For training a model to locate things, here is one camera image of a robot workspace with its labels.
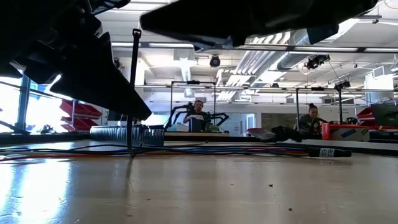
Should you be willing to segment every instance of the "security camera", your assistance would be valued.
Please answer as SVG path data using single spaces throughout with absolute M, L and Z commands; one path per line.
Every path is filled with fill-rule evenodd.
M 220 65 L 220 59 L 218 58 L 217 55 L 212 56 L 212 58 L 210 59 L 210 67 L 215 68 L 215 67 L 219 67 Z

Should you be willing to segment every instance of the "fluorescent light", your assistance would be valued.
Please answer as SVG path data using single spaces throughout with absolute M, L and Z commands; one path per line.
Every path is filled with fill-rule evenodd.
M 114 12 L 119 14 L 142 14 L 145 11 L 137 11 L 137 10 L 109 10 L 108 12 Z
M 149 103 L 189 103 L 190 101 L 179 101 L 179 100 L 173 100 L 170 102 L 170 100 L 150 100 Z M 214 103 L 214 101 L 206 101 L 203 102 L 204 104 L 206 103 Z
M 314 47 L 314 46 L 297 46 L 294 47 L 294 50 L 312 50 L 314 52 L 316 51 L 323 51 L 323 52 L 355 52 L 358 50 L 357 47 Z
M 240 86 L 225 86 L 225 87 L 216 87 L 217 90 L 243 90 L 244 87 Z
M 271 88 L 271 87 L 250 87 L 249 90 L 282 90 L 281 88 Z
M 365 52 L 374 52 L 374 53 L 378 53 L 378 52 L 390 52 L 390 53 L 394 53 L 394 52 L 398 52 L 398 48 L 376 48 L 376 47 L 368 47 L 365 49 Z
M 228 104 L 254 104 L 253 102 L 230 102 Z
M 206 87 L 205 86 L 185 85 L 185 86 L 173 86 L 173 88 L 206 88 Z
M 149 47 L 170 47 L 170 48 L 193 48 L 192 44 L 180 44 L 180 43 L 149 43 Z
M 167 88 L 165 85 L 137 85 L 135 88 Z
M 300 51 L 293 51 L 289 52 L 290 54 L 308 54 L 308 55 L 328 55 L 328 52 L 300 52 Z
M 134 44 L 132 42 L 112 42 L 112 47 L 132 47 Z
M 267 45 L 267 44 L 246 44 L 237 49 L 244 49 L 244 50 L 277 50 L 277 51 L 284 51 L 287 50 L 286 45 Z

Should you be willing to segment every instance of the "woman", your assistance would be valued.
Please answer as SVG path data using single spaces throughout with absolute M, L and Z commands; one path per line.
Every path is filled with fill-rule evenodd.
M 298 119 L 298 131 L 306 136 L 321 135 L 321 124 L 318 118 L 318 108 L 310 103 L 308 114 L 303 114 Z

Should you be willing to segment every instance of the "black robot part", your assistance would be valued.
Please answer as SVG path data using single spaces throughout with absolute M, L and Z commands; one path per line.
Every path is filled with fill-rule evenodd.
M 148 118 L 150 109 L 115 67 L 110 34 L 102 35 L 95 17 L 129 2 L 5 0 L 0 8 L 0 71 L 10 71 L 10 62 L 19 64 L 38 84 L 61 74 L 51 91 L 137 119 Z
M 377 0 L 336 0 L 328 7 L 322 0 L 179 0 L 142 15 L 141 27 L 191 42 L 195 50 L 236 47 L 251 35 L 297 29 L 309 29 L 310 43 L 314 44 L 336 34 L 339 23 L 376 4 Z

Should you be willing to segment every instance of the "door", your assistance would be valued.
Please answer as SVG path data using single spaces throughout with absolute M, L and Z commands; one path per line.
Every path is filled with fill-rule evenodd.
M 246 115 L 246 130 L 249 128 L 256 127 L 256 114 L 247 114 Z

